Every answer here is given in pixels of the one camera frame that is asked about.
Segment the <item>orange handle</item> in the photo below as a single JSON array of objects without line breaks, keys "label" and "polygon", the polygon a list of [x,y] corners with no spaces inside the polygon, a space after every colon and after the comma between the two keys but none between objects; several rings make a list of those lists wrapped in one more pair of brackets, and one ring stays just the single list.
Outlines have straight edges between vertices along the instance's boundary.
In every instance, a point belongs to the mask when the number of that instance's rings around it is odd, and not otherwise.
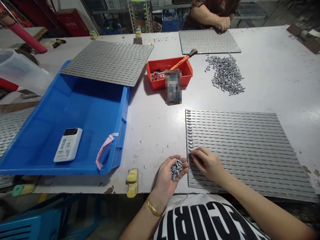
[{"label": "orange handle", "polygon": [[196,49],[192,49],[191,52],[187,56],[185,56],[180,62],[178,62],[176,65],[174,65],[172,68],[170,68],[170,70],[178,68],[182,63],[184,63],[185,61],[187,61],[189,58],[191,58],[193,55],[195,55],[197,53],[198,53],[198,51]]},{"label": "orange handle", "polygon": [[187,61],[189,58],[190,58],[189,55],[185,56],[182,60],[180,60],[180,62],[178,62],[176,65],[174,65],[172,68],[170,68],[170,70],[178,68],[182,63]]}]

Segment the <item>yellow sponge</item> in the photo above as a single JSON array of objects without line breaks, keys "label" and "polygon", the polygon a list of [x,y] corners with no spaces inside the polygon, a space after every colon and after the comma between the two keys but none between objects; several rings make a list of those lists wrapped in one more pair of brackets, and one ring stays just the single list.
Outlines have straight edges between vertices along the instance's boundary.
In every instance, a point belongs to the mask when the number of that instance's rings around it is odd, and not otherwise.
[{"label": "yellow sponge", "polygon": [[137,195],[138,183],[129,183],[127,197],[134,198]]},{"label": "yellow sponge", "polygon": [[132,168],[129,170],[127,176],[127,182],[137,182],[138,181],[138,169]]},{"label": "yellow sponge", "polygon": [[127,176],[127,182],[128,182],[127,197],[134,198],[137,195],[137,191],[138,191],[138,169],[137,168],[133,168],[129,170],[129,173]]}]

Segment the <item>red pipe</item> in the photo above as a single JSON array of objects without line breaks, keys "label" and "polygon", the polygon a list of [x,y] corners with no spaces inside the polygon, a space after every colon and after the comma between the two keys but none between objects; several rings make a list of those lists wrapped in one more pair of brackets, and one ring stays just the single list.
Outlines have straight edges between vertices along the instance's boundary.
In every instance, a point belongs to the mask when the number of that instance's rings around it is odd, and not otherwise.
[{"label": "red pipe", "polygon": [[19,24],[17,24],[12,18],[7,15],[0,15],[0,23],[10,29],[16,35],[18,35],[23,41],[25,41],[30,47],[39,53],[45,53],[48,51],[41,43],[39,43],[33,36],[27,33]]}]

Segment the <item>person's right hand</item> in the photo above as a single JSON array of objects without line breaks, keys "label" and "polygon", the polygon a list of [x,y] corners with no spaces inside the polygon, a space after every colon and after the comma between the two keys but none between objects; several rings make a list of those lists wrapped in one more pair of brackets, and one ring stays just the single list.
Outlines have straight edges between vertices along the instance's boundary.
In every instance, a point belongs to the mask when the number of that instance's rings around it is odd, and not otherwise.
[{"label": "person's right hand", "polygon": [[216,27],[222,32],[227,31],[230,28],[230,17],[220,17]]},{"label": "person's right hand", "polygon": [[210,150],[199,147],[190,152],[194,164],[207,178],[221,185],[228,174],[218,155]]}]

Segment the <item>person's left hand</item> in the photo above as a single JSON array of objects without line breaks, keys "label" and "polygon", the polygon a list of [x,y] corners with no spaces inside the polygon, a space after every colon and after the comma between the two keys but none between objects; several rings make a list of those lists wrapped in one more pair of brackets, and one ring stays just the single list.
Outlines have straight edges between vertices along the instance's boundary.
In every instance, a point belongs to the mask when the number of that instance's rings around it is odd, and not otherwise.
[{"label": "person's left hand", "polygon": [[[187,159],[180,157],[180,155],[168,157],[159,168],[156,186],[148,197],[149,202],[159,212],[164,211],[177,188],[179,180],[189,171],[189,163],[186,163]],[[171,167],[176,163],[176,159],[179,159],[184,164],[182,164],[183,170],[180,172],[180,176],[174,182],[172,181]]]}]

